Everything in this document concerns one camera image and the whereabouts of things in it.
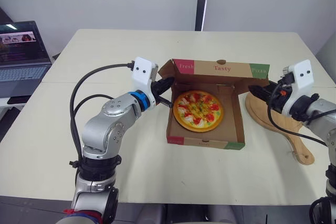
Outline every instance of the red stripe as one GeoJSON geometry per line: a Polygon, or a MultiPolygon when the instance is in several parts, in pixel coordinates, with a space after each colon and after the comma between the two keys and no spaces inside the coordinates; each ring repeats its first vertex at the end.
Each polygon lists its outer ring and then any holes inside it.
{"type": "Polygon", "coordinates": [[[194,60],[181,60],[173,59],[175,65],[177,66],[180,73],[194,74],[195,72],[195,61],[194,60]]]}
{"type": "Polygon", "coordinates": [[[184,145],[184,137],[182,137],[182,136],[167,136],[167,142],[169,144],[184,145]]]}

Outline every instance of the cardboard box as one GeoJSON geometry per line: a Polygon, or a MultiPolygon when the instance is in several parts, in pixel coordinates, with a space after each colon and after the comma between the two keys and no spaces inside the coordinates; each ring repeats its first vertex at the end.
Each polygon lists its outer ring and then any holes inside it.
{"type": "Polygon", "coordinates": [[[160,70],[163,78],[174,77],[172,102],[188,90],[204,90],[219,99],[224,118],[208,132],[192,132],[182,127],[170,109],[167,141],[171,144],[196,145],[240,150],[245,146],[243,120],[238,95],[249,85],[268,84],[269,65],[200,60],[169,60],[160,70]]]}

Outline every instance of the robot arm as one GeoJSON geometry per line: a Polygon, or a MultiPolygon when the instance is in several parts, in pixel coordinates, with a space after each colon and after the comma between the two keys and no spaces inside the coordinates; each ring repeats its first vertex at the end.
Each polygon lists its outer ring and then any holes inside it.
{"type": "MultiPolygon", "coordinates": [[[[271,109],[303,122],[304,126],[320,137],[323,142],[304,135],[301,135],[302,137],[328,147],[330,159],[330,165],[326,171],[328,198],[317,201],[321,203],[317,223],[334,224],[336,223],[336,104],[319,99],[318,94],[309,97],[314,82],[309,60],[286,67],[283,73],[284,76],[278,84],[270,82],[266,87],[250,86],[249,90],[254,96],[264,100],[271,109]]],[[[275,127],[286,131],[274,123],[271,113],[269,113],[269,119],[275,127]]]]}
{"type": "Polygon", "coordinates": [[[135,91],[105,103],[84,126],[75,194],[68,216],[58,224],[113,222],[118,204],[115,171],[121,163],[118,153],[122,138],[145,110],[159,103],[171,106],[160,95],[170,88],[174,78],[155,81],[157,71],[153,62],[136,58],[132,73],[135,91]]]}

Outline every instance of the toy pizza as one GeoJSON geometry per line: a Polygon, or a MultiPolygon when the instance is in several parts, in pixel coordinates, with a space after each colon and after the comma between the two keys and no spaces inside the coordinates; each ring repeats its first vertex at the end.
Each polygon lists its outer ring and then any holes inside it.
{"type": "Polygon", "coordinates": [[[213,130],[224,115],[218,99],[201,90],[181,94],[174,102],[173,112],[181,126],[195,132],[213,130]]]}

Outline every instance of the blue ring joint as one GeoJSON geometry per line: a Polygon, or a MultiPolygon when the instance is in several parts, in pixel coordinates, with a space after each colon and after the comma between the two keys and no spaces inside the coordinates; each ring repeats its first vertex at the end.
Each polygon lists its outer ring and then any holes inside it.
{"type": "Polygon", "coordinates": [[[140,101],[142,101],[144,110],[148,109],[148,104],[147,104],[147,101],[146,101],[147,96],[145,95],[145,93],[140,94],[138,92],[128,92],[128,94],[133,94],[134,96],[136,96],[137,98],[139,98],[140,101]]]}

